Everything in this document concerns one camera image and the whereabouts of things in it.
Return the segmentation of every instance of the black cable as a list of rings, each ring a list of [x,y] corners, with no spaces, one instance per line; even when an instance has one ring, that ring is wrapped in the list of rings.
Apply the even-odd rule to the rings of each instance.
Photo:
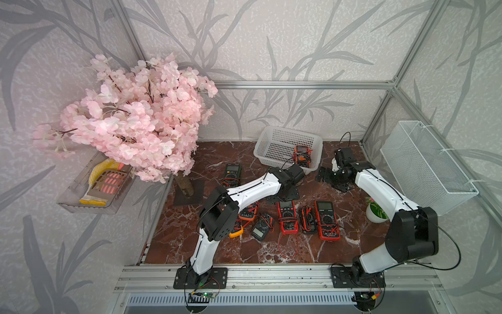
[[[286,161],[283,163],[281,169],[284,169],[284,166],[286,165],[286,163],[288,162],[288,160],[293,160],[293,157],[291,157],[289,159],[286,159]]]
[[[342,143],[342,140],[343,140],[343,137],[345,136],[345,134],[348,133],[348,144],[347,144],[347,147],[350,146],[350,140],[352,139],[352,134],[350,134],[350,132],[345,132],[343,135],[342,135],[342,138],[340,139],[340,142],[338,142],[338,147],[340,147],[340,144]]]
[[[385,180],[380,180],[376,175],[374,175],[371,171],[369,171],[368,169],[365,169],[367,172],[369,172],[372,176],[374,176],[377,180],[387,184],[388,186],[390,186],[394,192],[396,192],[396,194],[399,196],[399,198],[401,200],[404,200],[403,197],[401,196],[401,194],[399,192],[396,191],[396,189],[387,183],[387,181]],[[438,226],[437,224],[433,223],[432,221],[428,220],[427,217],[425,217],[424,215],[422,215],[421,213],[419,213],[417,210],[414,210],[413,208],[411,208],[411,206],[404,202],[404,204],[406,204],[406,206],[408,206],[408,208],[410,209],[410,211],[416,213],[417,215],[419,215],[420,217],[422,217],[423,219],[427,220],[428,222],[430,222],[431,224],[433,224],[434,226],[436,226],[439,230],[441,230],[444,234],[446,234],[447,237],[450,238],[450,240],[453,242],[453,244],[455,245],[455,247],[457,248],[457,251],[458,251],[458,261],[457,263],[455,264],[455,266],[453,267],[450,267],[450,268],[436,268],[436,267],[432,267],[432,266],[428,266],[428,265],[425,265],[425,264],[421,264],[421,263],[418,263],[418,262],[412,262],[410,261],[409,263],[413,263],[413,264],[417,264],[417,265],[420,265],[420,266],[424,266],[424,267],[427,267],[427,268],[430,268],[430,269],[435,269],[435,270],[452,270],[452,269],[455,269],[458,267],[458,265],[460,265],[460,262],[462,260],[462,253],[460,252],[460,248],[458,247],[458,244],[457,242],[451,237],[451,235],[449,235],[443,228],[441,228],[440,226]]]

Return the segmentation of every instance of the white wire mesh basket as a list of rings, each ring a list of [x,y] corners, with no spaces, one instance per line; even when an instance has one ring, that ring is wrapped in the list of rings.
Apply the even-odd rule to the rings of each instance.
[[[399,121],[380,151],[406,197],[438,215],[478,194],[448,150],[420,121]]]
[[[266,166],[288,168],[295,146],[304,145],[312,150],[309,167],[301,167],[307,175],[316,171],[321,162],[322,138],[320,136],[281,127],[267,126],[258,138],[253,154]]]

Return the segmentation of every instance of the metal vent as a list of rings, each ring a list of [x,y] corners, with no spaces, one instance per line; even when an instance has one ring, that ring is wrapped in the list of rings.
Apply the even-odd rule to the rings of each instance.
[[[342,305],[355,304],[354,292],[220,292],[209,305]],[[132,293],[128,306],[185,305],[182,292]]]

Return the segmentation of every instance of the multimeter dial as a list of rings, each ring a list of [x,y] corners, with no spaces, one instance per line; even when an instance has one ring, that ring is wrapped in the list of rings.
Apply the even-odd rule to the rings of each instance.
[[[332,224],[333,223],[333,216],[331,215],[324,215],[322,218],[321,218],[321,221],[323,224]]]

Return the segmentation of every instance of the black multimeter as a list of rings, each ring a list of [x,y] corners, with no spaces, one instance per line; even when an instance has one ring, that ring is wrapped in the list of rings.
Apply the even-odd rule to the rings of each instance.
[[[239,186],[241,169],[239,164],[227,164],[221,185],[226,188]]]
[[[272,217],[267,214],[263,213],[258,217],[258,220],[256,222],[255,227],[251,231],[251,234],[253,237],[255,237],[258,241],[263,241],[267,234],[269,233],[269,230],[272,227],[273,219]]]

